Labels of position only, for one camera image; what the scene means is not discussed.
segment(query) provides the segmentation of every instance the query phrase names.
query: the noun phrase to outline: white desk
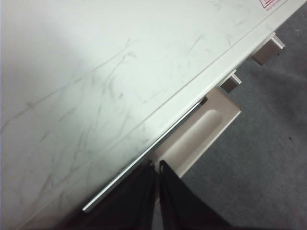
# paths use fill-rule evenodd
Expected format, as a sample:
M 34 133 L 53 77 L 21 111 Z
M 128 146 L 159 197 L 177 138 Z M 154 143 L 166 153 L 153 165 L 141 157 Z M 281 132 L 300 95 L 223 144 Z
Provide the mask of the white desk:
M 84 203 L 305 0 L 261 2 L 3 0 L 3 229 Z

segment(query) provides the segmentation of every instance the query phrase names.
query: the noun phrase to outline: red label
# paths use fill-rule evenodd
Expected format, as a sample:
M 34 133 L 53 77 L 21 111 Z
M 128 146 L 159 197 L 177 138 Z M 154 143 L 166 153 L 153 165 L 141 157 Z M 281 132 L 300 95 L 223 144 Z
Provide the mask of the red label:
M 259 0 L 261 5 L 266 8 L 267 6 L 269 6 L 272 2 L 274 2 L 274 0 Z

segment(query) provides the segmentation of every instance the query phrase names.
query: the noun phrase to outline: metal strip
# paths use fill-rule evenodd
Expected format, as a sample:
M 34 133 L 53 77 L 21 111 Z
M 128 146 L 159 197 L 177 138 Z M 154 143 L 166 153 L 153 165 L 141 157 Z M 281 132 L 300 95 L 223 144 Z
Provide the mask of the metal strip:
M 160 136 L 148 149 L 146 149 L 138 158 L 136 158 L 127 168 L 125 168 L 118 176 L 115 177 L 106 187 L 104 187 L 97 195 L 94 196 L 83 208 L 82 211 L 90 212 L 104 197 L 106 192 L 118 184 L 120 179 L 131 170 L 148 152 L 150 152 L 167 134 L 169 134 L 186 116 L 188 116 L 197 106 L 201 104 L 201 101 L 197 102 L 192 108 L 190 108 L 178 121 L 176 121 L 162 136 Z

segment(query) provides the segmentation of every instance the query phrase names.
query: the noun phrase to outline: scratch mark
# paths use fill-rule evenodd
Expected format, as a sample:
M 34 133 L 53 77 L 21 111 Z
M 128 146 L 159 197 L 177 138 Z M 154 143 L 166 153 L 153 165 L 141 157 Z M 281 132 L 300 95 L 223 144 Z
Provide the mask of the scratch mark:
M 126 55 L 124 55 L 122 57 L 122 59 L 120 60 L 120 62 L 112 69 L 112 71 L 110 72 L 110 74 L 108 75 L 108 77 L 104 80 L 104 82 L 101 84 L 101 87 L 103 87 L 103 94 L 106 92 L 106 84 L 107 82 L 111 79 L 112 75 L 114 74 L 114 72 L 116 71 L 116 69 L 123 63 L 124 59 L 125 59 Z
M 123 48 L 121 51 L 119 51 L 118 53 L 116 53 L 115 55 L 113 55 L 112 57 L 110 57 L 107 61 L 103 62 L 102 64 L 100 64 L 99 66 L 95 67 L 92 72 L 95 72 L 96 70 L 98 70 L 99 68 L 103 67 L 104 65 L 106 65 L 107 63 L 109 63 L 110 61 L 112 61 L 114 58 L 116 58 L 118 55 L 120 55 L 122 52 L 124 52 L 126 49 L 128 49 L 133 43 L 128 43 L 130 41 L 130 39 L 127 41 L 126 43 L 126 47 Z
M 86 148 L 86 146 L 87 146 L 87 140 L 88 140 L 88 135 L 89 135 L 89 133 L 90 133 L 90 131 L 91 131 L 91 129 L 92 129 L 92 123 L 89 125 L 89 127 L 88 127 L 88 129 L 87 129 L 87 132 L 86 132 L 86 134 L 85 134 L 85 138 L 84 138 L 84 147 Z
M 200 39 L 202 38 L 202 35 L 200 35 L 193 43 L 193 45 L 191 46 L 191 48 L 188 50 L 188 52 L 186 53 L 186 55 L 188 55 L 192 49 L 195 47 L 195 45 L 200 41 Z
M 239 25 L 241 25 L 243 23 L 244 23 L 244 21 L 241 21 L 241 22 L 237 23 L 236 26 L 239 26 Z
M 48 131 L 44 134 L 44 136 L 39 140 L 39 142 L 43 141 L 43 140 L 49 135 L 49 133 L 50 133 L 50 130 L 48 130 Z
M 60 119 L 59 122 L 63 121 L 66 117 L 68 117 L 69 115 L 73 114 L 76 110 L 76 107 L 70 109 L 66 114 L 64 114 Z
M 79 140 L 78 140 L 78 147 L 80 147 L 80 145 L 81 145 L 81 142 L 82 142 L 84 133 L 85 133 L 85 130 L 83 130 L 83 132 L 81 133 L 81 135 L 80 135 L 80 137 L 79 137 Z
M 123 123 L 122 123 L 122 125 L 121 125 L 121 127 L 119 129 L 119 131 L 117 132 L 117 134 L 115 136 L 113 136 L 109 140 L 109 142 L 114 140 L 114 139 L 117 139 L 118 137 L 120 137 L 121 133 L 123 132 L 123 130 L 124 130 L 125 126 L 126 126 L 127 121 L 129 120 L 129 118 L 130 118 L 130 112 L 127 112 L 126 117 L 125 117 L 125 119 L 124 119 L 124 121 L 123 121 Z

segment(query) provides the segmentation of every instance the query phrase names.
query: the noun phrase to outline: gray carpet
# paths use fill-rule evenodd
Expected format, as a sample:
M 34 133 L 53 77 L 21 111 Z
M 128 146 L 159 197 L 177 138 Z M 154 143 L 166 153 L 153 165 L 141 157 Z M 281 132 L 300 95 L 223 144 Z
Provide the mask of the gray carpet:
M 263 67 L 237 70 L 230 97 L 242 114 L 183 181 L 235 226 L 307 229 L 307 4 L 277 35 L 286 44 Z M 153 229 L 162 229 L 160 207 Z

